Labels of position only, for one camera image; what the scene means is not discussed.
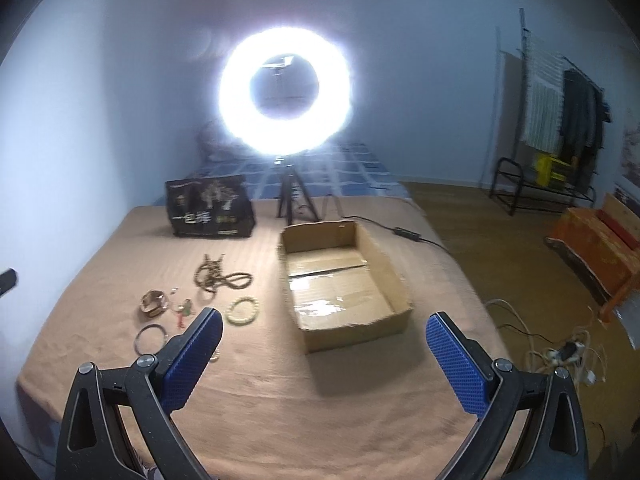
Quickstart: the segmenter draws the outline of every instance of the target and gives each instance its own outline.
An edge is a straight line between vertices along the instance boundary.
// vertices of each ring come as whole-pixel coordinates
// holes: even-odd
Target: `bed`
[[[407,200],[341,199],[346,214],[399,225],[438,240]],[[62,418],[78,365],[129,366],[134,336],[146,321],[138,302],[149,289],[178,287],[174,301],[224,309],[239,296],[260,302],[247,326],[225,326],[220,358],[207,365],[186,407],[172,417],[203,466],[223,479],[324,480],[434,478],[475,422],[464,413],[424,341],[433,312],[445,310],[495,357],[507,352],[457,263],[438,247],[364,224],[406,280],[414,303],[400,335],[305,355],[282,304],[276,246],[284,227],[275,200],[254,201],[257,225],[244,240],[176,238],[164,208],[133,209],[58,301],[18,377],[21,388],[54,419]],[[328,219],[337,219],[334,205]],[[250,288],[222,288],[211,301],[193,285],[203,254],[224,254],[224,271],[254,275]],[[193,317],[187,318],[187,325]],[[169,311],[155,318],[180,332]],[[133,422],[132,443],[151,457]],[[508,437],[492,473],[503,471]]]
[[[291,161],[311,196],[396,196],[409,193],[362,142],[330,140],[318,148],[293,155]],[[280,177],[274,158],[250,155],[243,158],[207,160],[189,177],[203,178],[243,174],[249,198],[277,198]]]

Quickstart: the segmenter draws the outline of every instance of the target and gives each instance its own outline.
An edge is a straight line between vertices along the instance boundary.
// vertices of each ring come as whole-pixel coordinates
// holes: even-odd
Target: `beige blanket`
[[[345,214],[438,240],[409,202],[352,197],[342,204]],[[402,335],[304,355],[282,304],[276,244],[284,222],[274,217],[275,201],[259,201],[255,210],[257,225],[247,240],[175,238],[164,208],[132,210],[62,295],[20,385],[59,420],[79,364],[113,368],[134,361],[133,338],[146,324],[138,303],[149,289],[177,286],[174,301],[191,298],[197,307],[220,310],[251,295],[260,301],[257,320],[225,326],[220,359],[207,365],[186,407],[173,414],[204,467],[223,479],[434,478],[475,417],[462,411],[426,347],[427,318],[445,310],[492,357],[506,355],[458,265],[437,247],[364,224],[408,282],[415,302],[410,326]],[[328,217],[337,219],[331,206]],[[250,272],[254,283],[245,290],[222,288],[210,302],[193,285],[204,253],[224,253],[225,273]],[[170,335],[180,332],[173,312],[156,320]],[[123,411],[133,444],[150,461],[130,409]],[[503,448],[495,470],[504,469],[510,449],[513,443]]]

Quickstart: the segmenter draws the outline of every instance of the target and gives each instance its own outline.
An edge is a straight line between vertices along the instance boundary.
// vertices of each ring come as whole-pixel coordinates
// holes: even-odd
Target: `glowing white ring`
[[[296,54],[316,71],[318,97],[293,119],[262,115],[251,98],[250,82],[270,58]],[[252,148],[273,155],[309,150],[344,125],[349,111],[349,68],[340,51],[303,28],[272,28],[244,40],[233,51],[220,81],[220,114],[226,127]]]

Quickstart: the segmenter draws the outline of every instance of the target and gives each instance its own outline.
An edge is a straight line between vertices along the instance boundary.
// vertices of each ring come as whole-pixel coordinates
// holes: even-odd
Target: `wide brown bracelet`
[[[162,290],[150,290],[140,300],[140,312],[151,318],[162,314],[169,305],[169,301]]]

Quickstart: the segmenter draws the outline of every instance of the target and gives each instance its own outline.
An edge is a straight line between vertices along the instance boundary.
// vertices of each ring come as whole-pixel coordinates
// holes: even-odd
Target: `black metal rack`
[[[502,169],[503,163],[508,162],[513,165],[518,173],[510,173],[509,171],[505,171]],[[495,186],[498,181],[498,177],[502,176],[506,180],[510,181],[512,184],[516,185],[514,192],[509,193],[505,191],[496,192]],[[564,196],[569,200],[553,200],[551,198],[546,198],[543,196],[526,196],[523,197],[522,190],[524,188],[530,188],[538,190],[540,193],[545,193],[548,196]],[[561,213],[567,207],[572,207],[575,205],[576,200],[585,200],[590,203],[590,207],[596,202],[596,191],[593,189],[593,186],[589,186],[589,190],[591,190],[591,195],[588,196],[585,193],[582,193],[575,189],[573,186],[568,186],[563,190],[551,189],[549,187],[539,186],[535,182],[526,179],[525,171],[522,166],[510,159],[509,157],[502,157],[498,160],[498,164],[495,168],[494,180],[491,184],[491,189],[489,190],[489,198],[497,198],[501,203],[503,203],[508,208],[508,213],[510,216],[513,216],[516,212],[516,209],[524,209],[529,211],[542,211],[548,213]],[[526,200],[527,202],[531,202],[532,205],[523,205],[521,200]],[[536,206],[534,204],[545,203],[549,206]]]

